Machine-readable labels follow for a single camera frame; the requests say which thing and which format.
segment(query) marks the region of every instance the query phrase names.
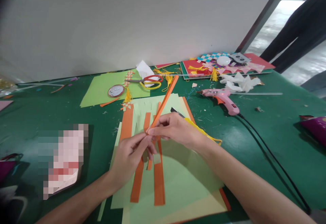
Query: red scissors handle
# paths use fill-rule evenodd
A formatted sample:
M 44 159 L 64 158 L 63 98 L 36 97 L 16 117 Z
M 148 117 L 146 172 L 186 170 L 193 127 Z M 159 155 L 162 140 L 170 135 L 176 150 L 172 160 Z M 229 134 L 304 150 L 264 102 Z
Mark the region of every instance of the red scissors handle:
M 150 79 L 151 77 L 158 77 L 159 80 L 153 80 L 153 79 Z M 163 77 L 160 76 L 160 75 L 151 75 L 151 76 L 147 76 L 144 78 L 144 81 L 159 81 L 159 82 L 162 82 L 163 81 Z

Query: hot glue gun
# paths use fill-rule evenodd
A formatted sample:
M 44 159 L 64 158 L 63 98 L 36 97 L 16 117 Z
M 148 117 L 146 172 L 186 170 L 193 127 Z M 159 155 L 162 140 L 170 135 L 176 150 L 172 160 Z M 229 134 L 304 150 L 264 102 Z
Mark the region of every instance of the hot glue gun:
M 221 90 L 221 89 L 204 89 L 196 93 L 201 93 L 205 97 L 213 97 L 217 99 L 217 104 L 224 104 L 228 109 L 229 115 L 237 115 L 239 114 L 239 108 L 232 102 L 229 98 L 230 91 L 229 90 Z

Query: green tabletop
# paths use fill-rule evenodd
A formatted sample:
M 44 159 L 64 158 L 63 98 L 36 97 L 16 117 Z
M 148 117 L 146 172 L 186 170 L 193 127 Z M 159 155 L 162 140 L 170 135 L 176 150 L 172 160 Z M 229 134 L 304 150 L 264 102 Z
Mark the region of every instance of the green tabletop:
M 167 68 L 175 71 L 177 65 Z M 14 102 L 0 112 L 0 156 L 22 153 L 23 158 L 15 174 L 9 174 L 4 186 L 18 185 L 16 195 L 27 197 L 29 204 L 20 223 L 34 223 L 47 212 L 92 183 L 110 166 L 115 137 L 122 121 L 121 101 L 105 107 L 99 105 L 80 108 L 80 102 L 89 84 L 96 75 L 80 77 L 71 87 L 56 90 L 51 86 L 15 92 Z M 312 209 L 326 208 L 326 150 L 298 125 L 299 115 L 326 116 L 326 102 L 313 96 L 301 87 L 287 81 L 280 74 L 259 75 L 265 83 L 251 92 L 283 92 L 281 96 L 239 96 L 230 98 L 239 107 L 241 114 L 256 128 L 271 151 L 287 170 L 298 189 Z M 237 116 L 229 116 L 217 101 L 191 93 L 192 83 L 199 89 L 222 88 L 222 84 L 209 79 L 185 81 L 180 77 L 173 92 L 188 97 L 188 104 L 198 126 L 214 138 L 223 140 L 222 147 L 240 162 L 264 178 L 301 208 L 292 186 L 281 173 L 269 153 L 257 144 L 258 137 Z M 160 89 L 151 91 L 151 96 L 164 95 Z M 261 107 L 264 112 L 255 111 Z M 38 136 L 42 130 L 64 130 L 69 124 L 89 124 L 89 155 L 85 158 L 80 181 L 70 189 L 39 200 L 41 177 L 38 163 Z M 275 169 L 283 177 L 281 180 Z M 248 219 L 246 213 L 225 187 L 224 191 L 232 211 L 203 217 L 191 223 L 226 223 Z M 122 209 L 111 210 L 111 199 L 106 201 L 103 223 L 121 223 Z M 87 219 L 95 223 L 99 206 Z

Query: crumpled white paper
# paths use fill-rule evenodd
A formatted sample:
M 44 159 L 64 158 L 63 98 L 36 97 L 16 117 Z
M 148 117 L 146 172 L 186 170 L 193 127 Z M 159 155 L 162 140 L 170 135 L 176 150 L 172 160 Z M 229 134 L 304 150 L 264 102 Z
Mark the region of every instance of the crumpled white paper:
M 140 74 L 140 76 L 144 79 L 147 76 L 155 75 L 151 68 L 145 63 L 145 61 L 141 61 L 136 65 L 136 70 Z M 150 79 L 159 80 L 159 77 L 151 77 Z M 145 87 L 151 87 L 154 84 L 145 84 Z
M 250 79 L 249 76 L 244 78 L 240 72 L 238 72 L 234 77 L 230 75 L 222 74 L 221 80 L 222 84 L 226 84 L 225 89 L 230 90 L 231 92 L 249 92 L 254 86 L 260 83 L 259 78 Z

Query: hand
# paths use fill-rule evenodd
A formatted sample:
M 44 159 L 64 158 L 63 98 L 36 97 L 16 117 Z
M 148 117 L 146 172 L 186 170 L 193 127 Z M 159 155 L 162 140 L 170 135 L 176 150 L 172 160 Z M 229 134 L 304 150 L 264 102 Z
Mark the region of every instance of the hand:
M 146 149 L 149 159 L 153 160 L 153 154 L 157 154 L 157 151 L 151 142 L 152 139 L 152 136 L 142 132 L 119 143 L 113 166 L 108 172 L 118 189 L 130 180 Z
M 171 138 L 193 150 L 207 139 L 176 112 L 161 115 L 156 127 L 149 129 L 148 134 L 166 140 Z

